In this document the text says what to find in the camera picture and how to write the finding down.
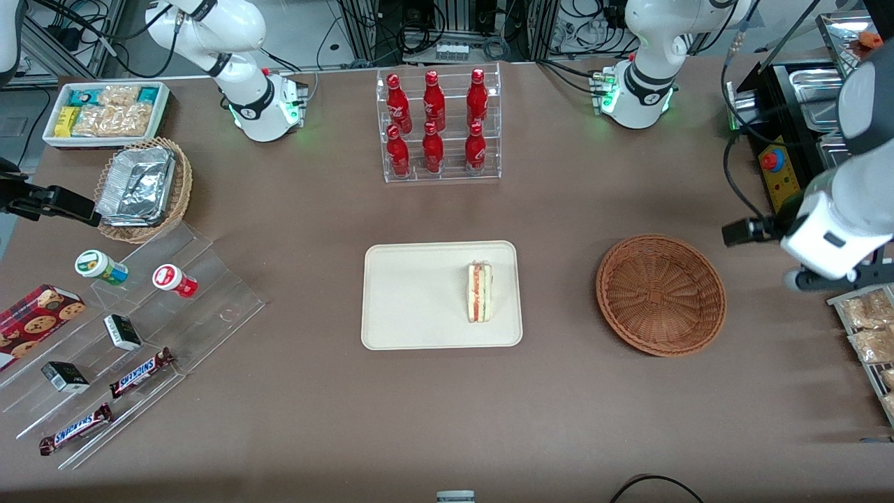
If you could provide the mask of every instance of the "brown tablecloth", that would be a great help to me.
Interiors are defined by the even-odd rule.
[[[795,263],[778,246],[723,247],[747,212],[721,172],[720,65],[690,58],[670,111],[629,131],[541,68],[504,64],[503,178],[452,187],[383,182],[375,71],[323,74],[307,127],[269,144],[232,125],[210,79],[169,81],[187,220],[270,303],[78,470],[57,472],[0,414],[0,500],[606,501],[661,473],[709,501],[891,501],[894,446],[857,443],[889,430],[824,297],[781,285]],[[92,193],[108,156],[48,148],[37,183]],[[763,202],[749,159],[737,146],[733,171]],[[600,257],[640,233],[682,238],[720,272],[729,315],[702,353],[641,354],[595,307]],[[518,248],[519,345],[364,348],[367,248],[492,239]],[[44,282],[86,289],[72,262],[88,247],[131,249],[20,220],[0,305]],[[628,500],[687,500],[662,484]]]

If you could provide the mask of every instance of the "clear acrylic display stand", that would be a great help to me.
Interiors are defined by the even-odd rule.
[[[83,319],[78,327],[67,335],[53,335],[4,372],[11,373],[0,383],[4,420],[14,427],[17,439],[33,444],[34,456],[39,455],[41,439],[109,402],[112,423],[97,426],[84,438],[71,440],[52,454],[61,461],[59,469],[76,468],[184,380],[264,307],[210,246],[210,241],[184,223],[155,236],[121,260],[130,270],[127,281],[120,286],[97,281],[91,286],[84,295],[88,310],[73,320]],[[198,291],[192,298],[183,299],[152,285],[152,273],[165,263],[196,278]],[[104,324],[111,313],[131,318],[143,341],[139,350],[129,352],[112,345]],[[59,340],[55,344],[47,344],[56,337]],[[165,346],[176,361],[113,401],[109,385]],[[80,395],[56,391],[40,371],[52,361],[74,363],[89,381],[89,388]]]
[[[485,151],[485,168],[481,175],[469,175],[466,172],[466,138],[468,123],[466,121],[466,95],[471,84],[472,70],[481,68],[485,71],[485,87],[487,88],[487,120],[482,134],[487,143]],[[502,126],[500,84],[500,66],[498,64],[480,65],[445,65],[438,66],[438,81],[444,91],[447,107],[447,127],[441,132],[444,143],[444,166],[439,175],[431,174],[425,166],[422,151],[422,139],[426,132],[426,113],[422,105],[422,97],[426,92],[427,68],[407,67],[379,70],[375,86],[376,109],[379,116],[379,139],[382,143],[382,166],[387,183],[443,183],[474,182],[478,180],[499,179],[502,175]],[[413,121],[413,130],[403,140],[409,148],[409,177],[398,178],[394,175],[388,159],[385,145],[388,137],[385,128],[391,123],[388,116],[388,87],[385,77],[396,73],[401,77],[401,88],[409,99],[409,116]]]

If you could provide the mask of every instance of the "wicker basket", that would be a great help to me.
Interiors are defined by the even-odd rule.
[[[656,356],[703,350],[726,319],[726,293],[708,259],[660,234],[612,246],[596,274],[596,301],[622,339]]]
[[[183,150],[173,141],[166,138],[153,138],[149,141],[141,141],[128,145],[125,150],[148,149],[150,147],[165,147],[177,154],[177,166],[174,168],[174,178],[171,182],[171,195],[168,197],[167,215],[164,221],[155,227],[112,227],[106,224],[99,225],[99,232],[105,237],[114,239],[115,241],[125,241],[132,244],[143,244],[152,236],[160,233],[162,229],[170,224],[179,221],[186,213],[186,208],[190,204],[190,191],[192,190],[192,167],[190,160],[183,155]],[[93,200],[99,200],[99,195],[105,187],[105,178],[109,174],[109,168],[112,165],[112,159],[105,163],[105,169],[99,176],[99,184],[93,191]]]

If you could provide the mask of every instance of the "snack box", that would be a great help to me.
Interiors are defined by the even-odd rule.
[[[141,88],[157,88],[158,92],[155,96],[155,103],[152,106],[152,115],[149,117],[149,126],[146,128],[146,134],[143,136],[119,136],[109,138],[90,138],[68,136],[55,136],[55,125],[59,120],[59,114],[63,108],[68,107],[71,103],[72,95],[84,90],[94,90],[103,88],[104,86],[139,86]],[[53,112],[50,114],[49,120],[46,121],[44,128],[44,142],[57,149],[117,149],[125,145],[131,145],[138,141],[148,141],[156,137],[164,118],[164,109],[167,106],[168,96],[171,91],[160,81],[98,81],[98,82],[75,82],[65,84],[59,89],[59,96],[53,105]]]
[[[87,309],[76,294],[41,285],[0,312],[0,371]]]

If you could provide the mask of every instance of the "red bottle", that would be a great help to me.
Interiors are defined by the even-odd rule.
[[[447,109],[444,91],[438,85],[438,72],[434,70],[426,72],[426,94],[422,97],[422,103],[426,107],[426,120],[433,121],[438,131],[443,131],[447,127]]]
[[[409,134],[413,131],[413,121],[409,118],[409,100],[401,89],[401,79],[391,73],[385,82],[388,84],[388,115],[392,123],[401,128],[401,134]]]
[[[406,178],[409,176],[409,149],[407,142],[401,138],[401,131],[395,124],[388,124],[388,160],[391,162],[394,176]]]
[[[466,121],[471,127],[472,123],[478,121],[481,124],[487,119],[487,89],[485,89],[485,71],[476,68],[472,70],[472,85],[468,88],[466,95]]]
[[[441,173],[444,161],[444,142],[438,134],[434,121],[426,123],[426,137],[422,139],[422,150],[426,153],[426,169],[429,173]]]
[[[472,176],[481,175],[485,170],[485,150],[487,143],[481,136],[481,123],[475,121],[469,126],[469,136],[466,138],[466,172]]]

